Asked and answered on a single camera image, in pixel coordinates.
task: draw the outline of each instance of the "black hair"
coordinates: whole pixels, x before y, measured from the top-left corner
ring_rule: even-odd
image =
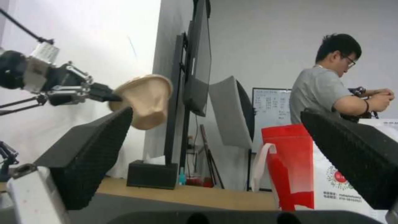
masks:
[[[323,38],[322,45],[316,54],[315,62],[318,63],[326,58],[326,56],[335,51],[340,51],[342,55],[349,56],[355,53],[356,59],[359,59],[362,50],[359,43],[350,35],[345,33],[326,35]]]

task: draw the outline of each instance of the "man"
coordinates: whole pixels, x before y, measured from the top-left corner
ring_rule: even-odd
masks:
[[[384,111],[394,93],[385,88],[367,90],[363,100],[352,96],[340,78],[360,58],[358,42],[348,34],[324,37],[316,55],[316,65],[303,70],[293,85],[289,104],[293,124],[301,123],[300,112],[312,108],[340,117],[341,114],[358,116],[369,111]]]

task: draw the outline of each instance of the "white wall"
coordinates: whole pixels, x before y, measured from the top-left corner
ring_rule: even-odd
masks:
[[[160,0],[13,0],[9,13],[60,48],[56,63],[69,60],[96,82],[116,88],[152,73]],[[1,46],[30,54],[36,42],[6,23]],[[0,104],[29,98],[21,90],[0,89]],[[88,100],[75,106],[31,109],[0,117],[0,140],[14,147],[21,163],[35,161],[71,127],[110,113],[106,103]],[[144,131],[130,128],[110,174],[125,177],[127,164],[141,159]]]
[[[398,92],[397,0],[212,0],[211,4],[210,83],[234,75],[249,96],[253,87],[291,88],[300,71],[314,64],[324,35],[348,33],[361,44],[363,55],[343,78],[346,85]],[[226,188],[242,190],[247,152],[222,145],[208,102],[207,117],[199,118],[199,123],[206,127]],[[380,116],[398,118],[397,103]],[[191,135],[195,127],[193,117]]]

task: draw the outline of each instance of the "beige paper bowl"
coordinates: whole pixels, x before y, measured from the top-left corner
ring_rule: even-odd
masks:
[[[131,125],[148,130],[163,123],[167,118],[169,98],[173,92],[170,80],[162,75],[145,75],[135,78],[114,90],[122,102],[109,102],[112,111],[131,106]]]

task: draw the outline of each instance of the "wooden table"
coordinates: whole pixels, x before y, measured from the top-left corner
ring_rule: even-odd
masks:
[[[5,184],[0,183],[0,190]],[[231,210],[275,210],[272,193],[176,186],[174,190],[127,187],[125,179],[105,178],[97,193]]]

